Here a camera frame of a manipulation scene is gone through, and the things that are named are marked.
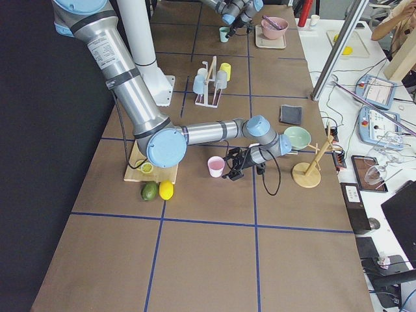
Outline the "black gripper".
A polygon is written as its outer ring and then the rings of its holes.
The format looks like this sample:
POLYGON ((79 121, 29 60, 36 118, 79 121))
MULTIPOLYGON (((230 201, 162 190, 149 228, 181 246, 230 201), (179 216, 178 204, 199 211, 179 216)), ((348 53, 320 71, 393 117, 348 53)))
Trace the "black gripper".
POLYGON ((249 34, 252 31, 252 19, 247 15, 240 15, 229 27, 227 37, 232 37, 238 29, 246 28, 246 33, 249 34))
POLYGON ((230 179, 231 181, 236 181, 243 177, 243 173, 240 172, 243 168, 246 168, 246 163, 251 154, 251 148, 240 148, 236 147, 230 149, 226 156, 225 162, 228 165, 230 171, 227 174, 222 175, 223 179, 230 179))

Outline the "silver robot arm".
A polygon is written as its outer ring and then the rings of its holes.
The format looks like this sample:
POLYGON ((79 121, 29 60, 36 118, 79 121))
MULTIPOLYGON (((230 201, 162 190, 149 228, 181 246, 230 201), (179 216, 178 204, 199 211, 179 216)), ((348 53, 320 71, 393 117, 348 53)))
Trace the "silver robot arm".
POLYGON ((201 0, 201 2, 222 17, 222 21, 229 28, 226 38, 232 37, 238 29, 244 27, 249 33, 253 26, 253 18, 264 5, 262 0, 201 0))
POLYGON ((183 160, 190 145, 239 137, 257 141, 240 157, 241 168, 291 151, 288 136, 275 132, 262 116, 176 126, 159 110, 173 85, 157 65, 145 2, 53 1, 52 6, 56 31, 87 45, 107 88, 133 123, 139 151, 152 165, 170 168, 183 160))

